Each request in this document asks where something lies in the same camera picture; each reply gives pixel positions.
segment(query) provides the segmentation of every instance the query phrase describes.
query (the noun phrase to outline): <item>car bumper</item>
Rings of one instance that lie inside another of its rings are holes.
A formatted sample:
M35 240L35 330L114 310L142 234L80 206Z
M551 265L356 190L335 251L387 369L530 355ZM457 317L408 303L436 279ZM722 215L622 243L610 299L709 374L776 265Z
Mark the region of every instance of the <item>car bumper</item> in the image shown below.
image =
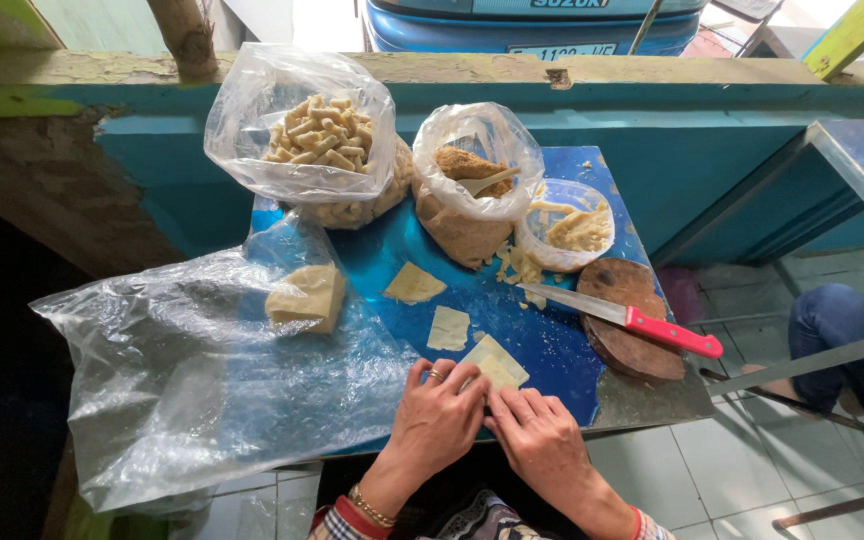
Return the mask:
M678 56L699 29L701 11L655 19L637 54ZM617 43L626 55L641 20L484 21L403 15L366 0L366 28L376 51L505 53L511 46Z

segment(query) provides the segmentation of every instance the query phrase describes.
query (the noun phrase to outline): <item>gold bracelet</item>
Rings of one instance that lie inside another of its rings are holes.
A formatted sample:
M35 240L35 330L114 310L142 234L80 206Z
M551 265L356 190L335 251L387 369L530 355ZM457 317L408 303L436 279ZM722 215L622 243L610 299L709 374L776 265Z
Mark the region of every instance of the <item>gold bracelet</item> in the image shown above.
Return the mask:
M378 513L375 508L369 506L369 504L362 498L362 492L359 491L359 484L356 483L352 486L352 489L348 491L348 500L365 512L368 517L378 523L379 527L383 529L391 529L393 525L396 524L396 520L389 519L382 514Z

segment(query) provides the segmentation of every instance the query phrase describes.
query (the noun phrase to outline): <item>kitchen knife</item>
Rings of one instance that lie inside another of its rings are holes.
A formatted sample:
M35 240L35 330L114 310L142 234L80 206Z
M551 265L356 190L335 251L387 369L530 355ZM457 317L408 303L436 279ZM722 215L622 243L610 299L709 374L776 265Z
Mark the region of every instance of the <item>kitchen knife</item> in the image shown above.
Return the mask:
M702 336L679 325L646 317L634 305L619 305L551 285L519 283L518 286L579 312L625 327L636 334L675 345L700 357L718 359L722 356L722 344L714 335Z

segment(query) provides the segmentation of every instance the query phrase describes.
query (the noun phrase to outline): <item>finger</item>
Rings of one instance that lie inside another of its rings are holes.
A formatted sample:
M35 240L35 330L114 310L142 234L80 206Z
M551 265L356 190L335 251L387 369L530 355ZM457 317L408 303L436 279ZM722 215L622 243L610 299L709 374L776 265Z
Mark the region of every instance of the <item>finger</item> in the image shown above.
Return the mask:
M543 396L542 399L545 399L545 403L549 406L549 411L552 411L552 414L558 416L559 418L572 417L572 413L566 408L565 405L562 404L562 400L558 397Z
M459 389L462 388L462 385L472 377L478 377L480 373L482 373L482 370L480 370L479 366L474 363L463 363L457 365L455 366L455 369L452 370L452 373L448 375L445 382L442 383L441 390L442 392L453 396L458 395Z
M488 387L488 408L492 411L492 418L498 424L498 429L505 436L506 442L522 436L522 426L512 415L502 395L493 387Z
M489 378L484 374L479 374L466 387L462 388L459 399L462 401L462 406L465 410L482 409L482 398L489 393L489 387L491 386L492 383L489 381Z
M486 416L482 420L482 425L486 427L486 430L492 432L495 436L495 440L498 441L498 445L502 447L502 452L505 453L505 457L512 461L512 451L509 448L509 441L505 438L505 433L502 432L502 427L499 427L498 422L496 421L495 416Z
M524 388L519 394L529 403L529 407L535 412L535 416L552 416L552 409L543 399L543 395L535 388Z
M419 358L412 367L409 368L409 374L405 377L405 389L411 390L422 384L423 373L432 367L432 362L425 358Z
M522 393L511 387L510 384L502 386L502 389L499 390L499 395L502 396L502 401L505 402L509 411L515 415L515 418L518 419L518 423L522 425L523 428L529 422L536 419L536 411L532 410L529 401L525 400L525 398L522 397Z
M470 412L465 424L465 444L471 445L475 442L475 436L479 434L479 428L482 427L482 421L485 419L485 416L485 406L477 406Z
M432 369L434 369L438 373L440 373L443 378L447 378L454 367L455 367L455 361L449 360L447 358L439 358L438 360L435 361L435 364L432 365ZM442 385L443 383L444 382L442 380L439 380L438 376L433 376L431 374L429 374L425 378L426 387L433 387L434 388L434 387L438 387L438 386Z

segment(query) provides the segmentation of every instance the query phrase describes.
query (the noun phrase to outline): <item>hand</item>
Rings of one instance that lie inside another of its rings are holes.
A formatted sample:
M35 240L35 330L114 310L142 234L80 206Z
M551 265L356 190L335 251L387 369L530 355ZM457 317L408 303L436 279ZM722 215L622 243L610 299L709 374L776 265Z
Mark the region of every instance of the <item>hand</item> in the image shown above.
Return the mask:
M506 385L488 391L492 416L484 423L498 439L511 470L546 503L591 538L628 540L636 514L589 460L579 424L555 396Z
M445 381L422 375L434 368ZM462 392L459 389L472 381ZM462 458L473 447L485 415L489 378L478 366L440 358L415 362L395 411L389 443L359 482L362 499L385 517L393 518L432 475Z

